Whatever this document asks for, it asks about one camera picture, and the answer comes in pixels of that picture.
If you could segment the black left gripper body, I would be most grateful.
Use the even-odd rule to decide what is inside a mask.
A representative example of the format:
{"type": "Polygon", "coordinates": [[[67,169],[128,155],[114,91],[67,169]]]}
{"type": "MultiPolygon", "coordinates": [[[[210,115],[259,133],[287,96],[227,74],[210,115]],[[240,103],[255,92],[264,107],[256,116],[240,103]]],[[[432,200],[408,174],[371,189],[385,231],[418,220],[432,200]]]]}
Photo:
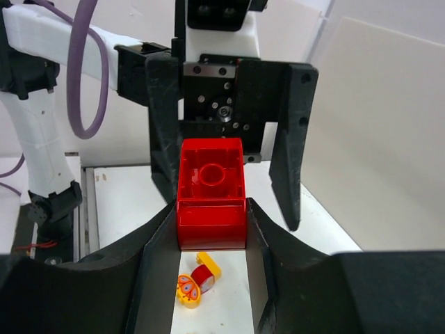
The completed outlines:
{"type": "MultiPolygon", "coordinates": [[[[145,43],[118,45],[118,95],[148,109],[145,61],[172,50],[145,43]]],[[[178,61],[178,119],[182,142],[189,138],[240,138],[246,163],[261,161],[264,130],[277,122],[287,63],[204,54],[178,61]]]]}

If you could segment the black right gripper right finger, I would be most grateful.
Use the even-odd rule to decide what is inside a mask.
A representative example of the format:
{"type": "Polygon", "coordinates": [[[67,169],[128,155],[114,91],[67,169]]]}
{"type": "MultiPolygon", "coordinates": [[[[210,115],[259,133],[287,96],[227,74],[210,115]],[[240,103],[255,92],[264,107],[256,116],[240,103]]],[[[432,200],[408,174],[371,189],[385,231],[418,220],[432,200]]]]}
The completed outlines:
{"type": "Polygon", "coordinates": [[[326,255],[247,201],[256,333],[443,333],[444,253],[326,255]]]}

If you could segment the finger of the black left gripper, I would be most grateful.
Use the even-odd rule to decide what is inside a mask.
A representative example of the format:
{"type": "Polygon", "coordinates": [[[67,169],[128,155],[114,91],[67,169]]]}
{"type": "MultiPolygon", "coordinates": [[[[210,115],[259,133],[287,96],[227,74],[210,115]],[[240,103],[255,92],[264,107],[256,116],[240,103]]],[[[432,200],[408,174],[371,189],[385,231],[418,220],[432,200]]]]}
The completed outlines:
{"type": "Polygon", "coordinates": [[[152,180],[167,203],[176,200],[179,176],[179,66],[170,55],[145,61],[152,180]]]}
{"type": "Polygon", "coordinates": [[[284,71],[277,131],[269,176],[283,219],[290,231],[300,223],[300,178],[318,70],[292,63],[284,71]]]}

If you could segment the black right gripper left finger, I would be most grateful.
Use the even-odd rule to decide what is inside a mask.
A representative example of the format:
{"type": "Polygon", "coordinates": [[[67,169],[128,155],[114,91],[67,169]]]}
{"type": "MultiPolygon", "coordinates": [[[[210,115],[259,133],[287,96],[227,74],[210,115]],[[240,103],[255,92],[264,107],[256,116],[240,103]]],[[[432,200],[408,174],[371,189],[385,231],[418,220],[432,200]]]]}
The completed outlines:
{"type": "Polygon", "coordinates": [[[76,263],[1,256],[2,333],[169,333],[181,252],[175,206],[76,263]]]}

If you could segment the yellow butterfly lego brick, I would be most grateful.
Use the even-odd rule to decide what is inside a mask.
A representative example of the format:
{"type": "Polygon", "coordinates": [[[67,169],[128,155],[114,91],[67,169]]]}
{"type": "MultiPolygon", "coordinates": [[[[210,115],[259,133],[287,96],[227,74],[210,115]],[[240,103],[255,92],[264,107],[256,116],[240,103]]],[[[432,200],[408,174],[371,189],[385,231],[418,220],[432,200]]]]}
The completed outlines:
{"type": "Polygon", "coordinates": [[[188,309],[196,308],[201,301],[201,290],[190,275],[181,274],[177,279],[176,297],[188,309]]]}

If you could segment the red round lego brick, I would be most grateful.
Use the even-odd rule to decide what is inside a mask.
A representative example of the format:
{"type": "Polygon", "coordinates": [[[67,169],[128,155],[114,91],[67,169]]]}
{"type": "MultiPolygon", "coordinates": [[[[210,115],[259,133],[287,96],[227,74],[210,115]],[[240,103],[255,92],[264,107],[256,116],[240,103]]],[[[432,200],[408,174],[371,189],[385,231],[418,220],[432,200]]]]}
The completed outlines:
{"type": "Polygon", "coordinates": [[[191,278],[196,282],[202,294],[209,291],[216,282],[215,276],[205,264],[195,268],[191,273],[191,278]]]}

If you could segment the red small lego brick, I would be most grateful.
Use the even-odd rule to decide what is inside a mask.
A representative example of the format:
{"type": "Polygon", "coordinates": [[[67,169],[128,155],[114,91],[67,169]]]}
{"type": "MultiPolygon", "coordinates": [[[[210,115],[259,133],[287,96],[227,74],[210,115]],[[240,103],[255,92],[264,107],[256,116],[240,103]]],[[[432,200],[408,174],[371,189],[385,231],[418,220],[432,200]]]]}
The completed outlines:
{"type": "Polygon", "coordinates": [[[245,248],[247,208],[240,138],[184,140],[176,210],[183,251],[245,248]]]}

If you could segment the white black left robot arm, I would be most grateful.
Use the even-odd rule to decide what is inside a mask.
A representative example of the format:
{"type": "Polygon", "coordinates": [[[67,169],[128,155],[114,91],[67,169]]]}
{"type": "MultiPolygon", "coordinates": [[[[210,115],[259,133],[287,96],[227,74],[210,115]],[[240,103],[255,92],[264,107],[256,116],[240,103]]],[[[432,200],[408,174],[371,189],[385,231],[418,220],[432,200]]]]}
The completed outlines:
{"type": "Polygon", "coordinates": [[[108,91],[149,111],[152,178],[167,201],[186,189],[184,148],[220,141],[259,154],[265,124],[277,124],[269,175],[288,228],[300,222],[300,171],[318,72],[306,63],[264,61],[255,15],[265,1],[176,1],[169,47],[90,25],[95,1],[68,17],[49,1],[1,2],[1,102],[29,172],[30,215],[46,245],[72,235],[81,189],[70,172],[54,118],[54,88],[67,68],[74,134],[92,138],[108,91]]]}

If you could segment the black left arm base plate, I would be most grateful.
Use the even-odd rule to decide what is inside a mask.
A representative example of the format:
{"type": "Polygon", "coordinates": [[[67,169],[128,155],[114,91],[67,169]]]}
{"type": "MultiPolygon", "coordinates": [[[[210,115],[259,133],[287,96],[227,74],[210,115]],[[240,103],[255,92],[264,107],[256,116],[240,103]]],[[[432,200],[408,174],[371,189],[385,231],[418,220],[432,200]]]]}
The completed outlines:
{"type": "Polygon", "coordinates": [[[38,224],[29,218],[30,205],[22,205],[19,209],[17,226],[10,252],[13,255],[27,256],[45,264],[62,264],[78,262],[81,258],[79,242],[79,210],[71,215],[72,234],[63,241],[45,241],[38,235],[38,224]]]}

